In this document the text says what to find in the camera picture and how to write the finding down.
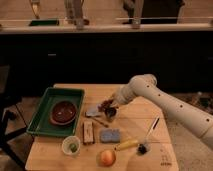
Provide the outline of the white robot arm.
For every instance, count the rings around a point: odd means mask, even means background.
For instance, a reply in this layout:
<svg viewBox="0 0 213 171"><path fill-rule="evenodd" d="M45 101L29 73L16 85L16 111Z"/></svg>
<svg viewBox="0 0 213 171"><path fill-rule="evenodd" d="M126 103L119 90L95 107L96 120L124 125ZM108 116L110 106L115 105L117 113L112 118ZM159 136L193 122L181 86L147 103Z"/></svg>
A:
<svg viewBox="0 0 213 171"><path fill-rule="evenodd" d="M213 116L184 101L179 100L157 87L157 79L152 74L136 75L117 89L110 98L103 101L99 111L119 108L137 97L143 97L157 105L213 150Z"/></svg>

